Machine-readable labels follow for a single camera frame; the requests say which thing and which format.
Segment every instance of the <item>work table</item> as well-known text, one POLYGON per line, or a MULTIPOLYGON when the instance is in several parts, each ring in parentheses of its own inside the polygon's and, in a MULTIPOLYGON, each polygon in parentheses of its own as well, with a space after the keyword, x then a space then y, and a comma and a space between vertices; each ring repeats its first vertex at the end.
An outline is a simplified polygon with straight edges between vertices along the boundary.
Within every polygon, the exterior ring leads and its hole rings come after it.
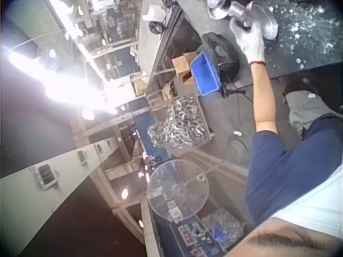
MULTIPOLYGON (((331 1, 313 6, 288 0, 264 1, 279 26, 275 40, 265 40, 265 58, 271 78, 300 70, 339 63, 343 50, 342 14, 331 1)), ((229 28, 230 17, 211 19, 206 0, 179 0, 185 16, 200 37, 208 32, 221 34, 238 50, 240 72, 236 86, 252 84, 249 65, 229 28)))

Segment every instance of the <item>worker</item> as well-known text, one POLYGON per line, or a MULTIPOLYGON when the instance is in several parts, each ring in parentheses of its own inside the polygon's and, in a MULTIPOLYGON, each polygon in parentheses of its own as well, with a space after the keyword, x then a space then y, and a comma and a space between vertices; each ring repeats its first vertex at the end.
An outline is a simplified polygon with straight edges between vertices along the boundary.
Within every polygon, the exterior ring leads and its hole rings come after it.
POLYGON ((232 19, 230 28, 253 79, 256 134, 246 201, 257 227, 227 256, 332 256, 342 244, 343 119, 313 86, 301 80, 287 85, 290 123, 302 141, 286 149, 276 125, 261 26, 254 23, 246 31, 232 19))

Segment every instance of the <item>blue tray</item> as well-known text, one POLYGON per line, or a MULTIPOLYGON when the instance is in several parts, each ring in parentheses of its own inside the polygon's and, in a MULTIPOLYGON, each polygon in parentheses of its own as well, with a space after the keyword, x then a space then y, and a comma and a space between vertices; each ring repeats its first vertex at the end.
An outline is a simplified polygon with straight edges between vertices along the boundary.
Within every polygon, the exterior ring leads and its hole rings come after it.
POLYGON ((200 95, 204 96, 219 90, 220 79, 218 73, 206 53, 201 52, 191 62, 190 66, 200 95))

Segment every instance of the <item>blue shirt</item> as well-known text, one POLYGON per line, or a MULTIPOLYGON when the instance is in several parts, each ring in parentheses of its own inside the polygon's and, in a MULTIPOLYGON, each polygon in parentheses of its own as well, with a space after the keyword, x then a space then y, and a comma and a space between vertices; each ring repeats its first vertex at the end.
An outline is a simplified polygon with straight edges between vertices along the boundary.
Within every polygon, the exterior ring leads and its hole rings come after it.
POLYGON ((342 163, 342 134, 342 119, 327 114, 293 150, 274 132, 254 135, 246 201, 257 225, 329 178, 342 163))

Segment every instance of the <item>white glove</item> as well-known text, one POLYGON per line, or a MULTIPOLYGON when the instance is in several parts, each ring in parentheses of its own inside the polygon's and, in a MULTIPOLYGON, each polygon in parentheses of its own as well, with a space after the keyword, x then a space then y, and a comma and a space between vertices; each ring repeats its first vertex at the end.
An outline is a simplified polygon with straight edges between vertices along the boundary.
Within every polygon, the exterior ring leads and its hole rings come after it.
POLYGON ((264 42, 261 25, 253 23, 249 32, 237 25, 235 18, 231 18, 230 29, 236 37, 237 44, 247 57, 248 63, 265 63, 264 42))

